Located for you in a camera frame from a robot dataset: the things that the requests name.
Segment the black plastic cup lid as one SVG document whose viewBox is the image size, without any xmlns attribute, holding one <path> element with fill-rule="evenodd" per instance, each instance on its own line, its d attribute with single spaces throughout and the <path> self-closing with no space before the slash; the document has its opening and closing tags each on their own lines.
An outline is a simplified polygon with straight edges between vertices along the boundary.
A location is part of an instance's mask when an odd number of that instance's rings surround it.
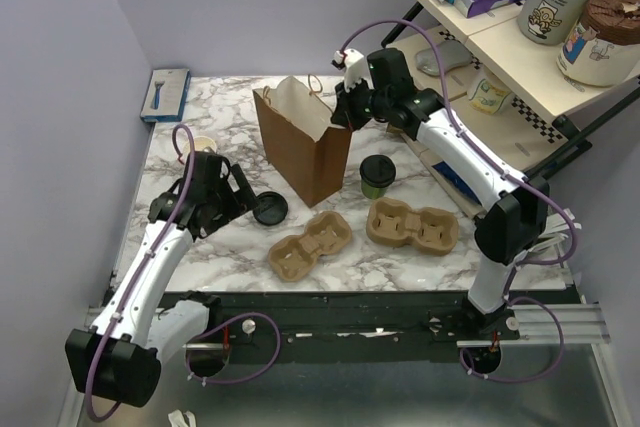
<svg viewBox="0 0 640 427">
<path fill-rule="evenodd" d="M 387 188 L 396 179 L 396 166 L 387 156 L 376 154 L 366 157 L 359 167 L 361 180 L 375 188 Z"/>
<path fill-rule="evenodd" d="M 288 211 L 288 203 L 281 194 L 266 191 L 257 195 L 257 206 L 253 210 L 253 216 L 258 223 L 271 227 L 283 222 Z"/>
</svg>

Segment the brown paper bag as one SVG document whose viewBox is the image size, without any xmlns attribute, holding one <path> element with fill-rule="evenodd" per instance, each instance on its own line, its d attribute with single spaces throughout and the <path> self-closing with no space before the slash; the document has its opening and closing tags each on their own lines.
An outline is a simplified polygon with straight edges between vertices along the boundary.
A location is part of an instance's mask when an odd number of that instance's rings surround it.
<svg viewBox="0 0 640 427">
<path fill-rule="evenodd" d="M 309 207 L 342 189 L 352 138 L 331 121 L 323 93 L 313 74 L 253 91 L 266 159 Z"/>
</svg>

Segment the brown cardboard cup carrier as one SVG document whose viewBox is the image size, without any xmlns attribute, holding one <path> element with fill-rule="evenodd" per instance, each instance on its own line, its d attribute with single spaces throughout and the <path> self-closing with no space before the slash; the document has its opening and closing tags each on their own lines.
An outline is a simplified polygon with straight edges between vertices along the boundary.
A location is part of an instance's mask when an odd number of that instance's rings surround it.
<svg viewBox="0 0 640 427">
<path fill-rule="evenodd" d="M 448 255 L 459 238 L 459 224 L 449 211 L 425 207 L 413 209 L 407 203 L 383 197 L 369 209 L 366 233 L 374 243 L 400 248 L 411 246 L 434 256 Z"/>
<path fill-rule="evenodd" d="M 275 243 L 267 261 L 285 282 L 306 277 L 322 256 L 335 255 L 352 240 L 352 230 L 337 212 L 325 211 L 313 217 L 299 235 L 289 235 Z"/>
</svg>

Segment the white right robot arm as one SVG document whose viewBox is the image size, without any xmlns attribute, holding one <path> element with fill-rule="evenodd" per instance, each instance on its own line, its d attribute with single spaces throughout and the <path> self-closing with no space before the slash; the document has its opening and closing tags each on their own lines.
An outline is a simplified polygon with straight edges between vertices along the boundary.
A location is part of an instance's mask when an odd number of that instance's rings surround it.
<svg viewBox="0 0 640 427">
<path fill-rule="evenodd" d="M 472 307 L 459 318 L 467 336 L 485 337 L 496 327 L 494 312 L 505 303 L 516 263 L 545 230 L 547 182 L 526 180 L 463 126 L 444 97 L 417 88 L 402 51 L 363 55 L 346 49 L 336 52 L 332 63 L 343 73 L 335 88 L 333 124 L 356 131 L 376 120 L 402 130 L 444 160 L 480 201 L 485 215 L 474 233 L 480 267 L 467 293 Z"/>
</svg>

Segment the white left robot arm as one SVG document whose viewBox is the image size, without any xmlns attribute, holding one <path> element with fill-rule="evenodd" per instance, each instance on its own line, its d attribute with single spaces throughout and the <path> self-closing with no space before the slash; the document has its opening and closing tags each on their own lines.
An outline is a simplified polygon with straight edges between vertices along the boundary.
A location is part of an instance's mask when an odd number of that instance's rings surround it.
<svg viewBox="0 0 640 427">
<path fill-rule="evenodd" d="M 139 250 L 108 305 L 88 329 L 74 329 L 66 340 L 79 392 L 142 407 L 156 389 L 166 355 L 185 342 L 187 332 L 201 342 L 220 334 L 220 315 L 191 302 L 187 322 L 149 339 L 169 280 L 193 243 L 256 205 L 239 165 L 212 152 L 190 154 L 182 178 L 151 202 Z"/>
</svg>

